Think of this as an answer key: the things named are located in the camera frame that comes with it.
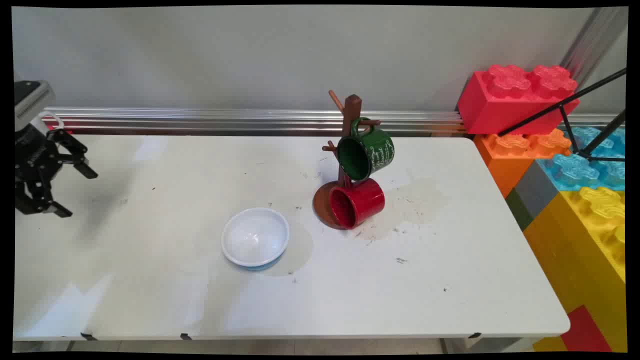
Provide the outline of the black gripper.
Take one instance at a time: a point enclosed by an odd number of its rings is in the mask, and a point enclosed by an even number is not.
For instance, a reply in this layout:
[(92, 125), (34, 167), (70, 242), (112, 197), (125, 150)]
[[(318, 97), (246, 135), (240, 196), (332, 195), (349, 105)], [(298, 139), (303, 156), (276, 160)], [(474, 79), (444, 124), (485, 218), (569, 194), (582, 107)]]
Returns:
[(64, 129), (44, 128), (42, 131), (28, 123), (14, 133), (14, 207), (24, 215), (69, 218), (73, 212), (56, 202), (51, 191), (51, 183), (61, 168), (53, 160), (72, 165), (87, 179), (96, 179), (99, 174), (89, 166), (87, 146)]

